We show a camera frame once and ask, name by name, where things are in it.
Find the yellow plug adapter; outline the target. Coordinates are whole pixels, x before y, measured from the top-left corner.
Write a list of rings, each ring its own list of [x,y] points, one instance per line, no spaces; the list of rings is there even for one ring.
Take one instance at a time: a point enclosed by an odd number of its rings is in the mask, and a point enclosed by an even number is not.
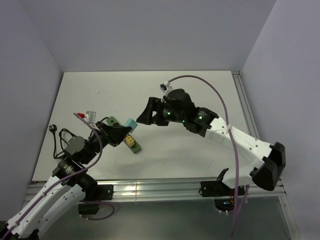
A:
[[[135,140],[130,135],[125,138],[125,142],[130,148],[136,144]]]

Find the light blue plug adapter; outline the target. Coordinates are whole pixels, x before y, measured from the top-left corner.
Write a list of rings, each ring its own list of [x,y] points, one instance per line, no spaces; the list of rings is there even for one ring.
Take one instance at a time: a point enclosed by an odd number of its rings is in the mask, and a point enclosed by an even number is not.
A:
[[[130,127],[130,133],[132,133],[136,127],[138,126],[137,122],[133,119],[133,118],[129,118],[125,123],[124,123],[125,127]]]

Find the green power strip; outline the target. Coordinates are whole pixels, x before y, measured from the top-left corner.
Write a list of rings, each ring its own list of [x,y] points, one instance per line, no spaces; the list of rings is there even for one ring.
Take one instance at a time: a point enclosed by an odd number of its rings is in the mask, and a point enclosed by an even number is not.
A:
[[[113,127],[121,125],[120,122],[114,116],[110,116],[106,120],[106,123],[107,123],[107,125],[113,126]],[[131,152],[133,154],[137,154],[138,152],[140,152],[142,150],[142,148],[141,148],[141,145],[135,140],[135,138],[133,137],[132,133],[136,129],[138,124],[136,123],[136,121],[134,119],[129,118],[125,122],[124,126],[125,127],[132,127],[132,130],[127,134],[127,136],[125,137],[123,142],[131,150]]]

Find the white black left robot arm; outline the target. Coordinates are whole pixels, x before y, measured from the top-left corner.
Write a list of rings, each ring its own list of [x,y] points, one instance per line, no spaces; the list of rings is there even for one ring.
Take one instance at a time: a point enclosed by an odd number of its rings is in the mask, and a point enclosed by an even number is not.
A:
[[[98,163],[104,147],[120,145],[137,123],[133,119],[125,125],[98,121],[88,127],[92,135],[87,139],[73,135],[67,142],[62,160],[42,189],[14,217],[0,225],[2,240],[38,240],[45,228],[70,206],[80,201],[96,204],[101,189],[88,170]]]

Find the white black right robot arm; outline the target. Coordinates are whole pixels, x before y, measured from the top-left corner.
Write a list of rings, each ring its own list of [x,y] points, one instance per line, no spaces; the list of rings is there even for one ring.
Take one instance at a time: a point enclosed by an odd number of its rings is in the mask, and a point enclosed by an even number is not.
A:
[[[248,165],[226,169],[216,183],[217,191],[229,194],[235,186],[255,184],[266,191],[273,191],[286,166],[285,146],[259,140],[227,124],[217,113],[196,107],[183,89],[175,89],[163,98],[150,97],[146,108],[136,120],[144,125],[168,126],[181,123],[191,133],[216,141],[246,158]]]

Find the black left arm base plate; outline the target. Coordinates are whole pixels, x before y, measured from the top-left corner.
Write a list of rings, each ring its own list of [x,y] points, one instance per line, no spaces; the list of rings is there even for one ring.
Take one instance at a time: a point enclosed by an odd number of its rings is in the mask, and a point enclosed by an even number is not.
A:
[[[109,201],[112,200],[114,193],[114,186],[112,184],[97,184],[90,187],[85,192],[84,201]]]

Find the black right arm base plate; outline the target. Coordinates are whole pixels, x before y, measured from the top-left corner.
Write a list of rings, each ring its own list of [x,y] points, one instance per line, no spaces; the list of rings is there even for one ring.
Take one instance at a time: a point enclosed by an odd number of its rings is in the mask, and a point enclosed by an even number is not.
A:
[[[221,181],[201,181],[198,193],[202,197],[233,197],[235,189],[229,188]]]

